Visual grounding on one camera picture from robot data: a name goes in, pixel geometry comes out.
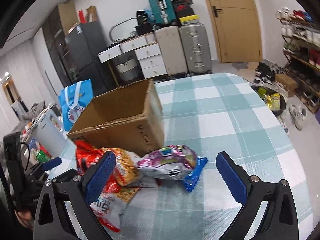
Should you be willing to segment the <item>person's left hand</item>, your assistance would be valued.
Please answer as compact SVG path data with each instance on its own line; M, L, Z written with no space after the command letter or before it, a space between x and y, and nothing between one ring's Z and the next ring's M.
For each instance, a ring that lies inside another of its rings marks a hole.
M33 218L29 210L15 211L19 223L27 229L33 230Z

